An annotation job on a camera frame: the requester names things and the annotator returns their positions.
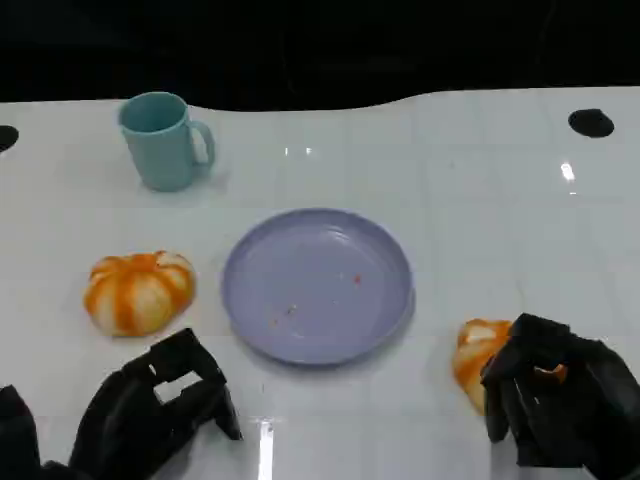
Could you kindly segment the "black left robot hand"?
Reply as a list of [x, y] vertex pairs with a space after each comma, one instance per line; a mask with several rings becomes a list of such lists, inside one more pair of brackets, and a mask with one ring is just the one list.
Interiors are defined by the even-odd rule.
[[79, 423], [69, 467], [91, 479], [149, 479], [210, 421], [242, 439], [226, 377], [185, 328], [101, 384]]

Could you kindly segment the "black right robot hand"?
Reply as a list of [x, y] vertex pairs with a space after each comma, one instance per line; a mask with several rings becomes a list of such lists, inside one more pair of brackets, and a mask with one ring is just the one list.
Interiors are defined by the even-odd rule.
[[513, 436], [519, 466], [638, 478], [639, 383], [604, 342], [523, 313], [481, 383], [488, 437]]

